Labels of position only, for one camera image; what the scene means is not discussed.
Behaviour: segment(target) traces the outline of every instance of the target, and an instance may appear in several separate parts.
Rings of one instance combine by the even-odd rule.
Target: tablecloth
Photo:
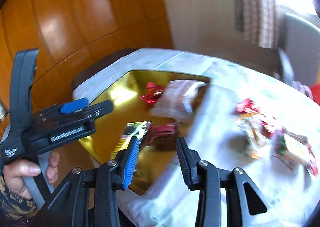
[[[236,104],[256,101],[289,131],[309,138],[320,158],[320,106],[294,88],[241,65],[177,50],[143,48],[97,73],[77,87],[73,98],[92,102],[113,82],[132,69],[154,69],[203,75],[211,79],[186,141],[218,168],[243,168],[273,205],[275,219],[264,226],[302,226],[320,199],[320,181],[305,170],[292,172],[270,156],[253,160],[244,152],[244,133],[235,125]],[[154,199],[131,190],[118,191],[120,209],[136,226],[194,226],[198,191],[189,191],[176,159],[168,165],[174,174]],[[221,191],[222,226],[226,226],[226,196]]]

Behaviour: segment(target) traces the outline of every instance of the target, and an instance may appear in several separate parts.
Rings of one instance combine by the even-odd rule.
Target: screw
[[[208,161],[206,161],[206,160],[200,160],[200,161],[198,162],[198,164],[199,164],[200,166],[207,166],[209,163],[208,163]]]
[[[233,173],[235,173],[235,174],[243,174],[243,169],[237,167],[237,168],[235,168],[235,169],[233,170]]]
[[[108,166],[116,166],[116,164],[118,164],[118,162],[116,160],[112,159],[112,160],[109,160],[107,162],[107,164],[108,164]]]
[[[80,174],[81,168],[75,167],[74,169],[71,170],[71,172],[72,172],[73,174]]]

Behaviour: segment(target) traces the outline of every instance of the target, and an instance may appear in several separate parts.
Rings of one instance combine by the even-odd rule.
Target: sleeve
[[[12,194],[4,182],[4,162],[0,158],[0,211],[8,220],[19,220],[25,215],[36,210],[33,200],[26,200],[18,195]]]

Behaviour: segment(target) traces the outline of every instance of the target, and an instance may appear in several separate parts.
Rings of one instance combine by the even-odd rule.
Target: open box
[[[171,118],[151,116],[150,107],[140,99],[140,96],[146,94],[148,82],[166,86],[168,82],[173,80],[210,82],[207,77],[190,74],[131,70],[109,86],[90,104],[111,100],[114,109],[112,113],[95,121],[97,132],[80,139],[81,145],[100,164],[103,164],[110,159],[111,152],[118,143],[127,123],[147,120],[152,121],[154,125],[172,123],[173,119]],[[189,127],[190,125],[184,125],[184,134],[187,133]],[[175,154],[175,150],[158,151],[154,150],[152,146],[140,150],[136,167],[138,172],[133,175],[130,189],[138,194],[144,194]],[[137,174],[142,171],[144,177],[138,177]]]

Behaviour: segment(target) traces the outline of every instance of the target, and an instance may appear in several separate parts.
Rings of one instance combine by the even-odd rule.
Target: hand
[[[52,151],[49,156],[49,166],[45,171],[45,175],[50,184],[55,183],[58,180],[58,164],[60,158],[59,153]],[[14,161],[13,163],[4,166],[3,174],[4,181],[8,189],[27,200],[32,197],[24,185],[22,176],[37,176],[41,173],[40,167],[25,159]]]

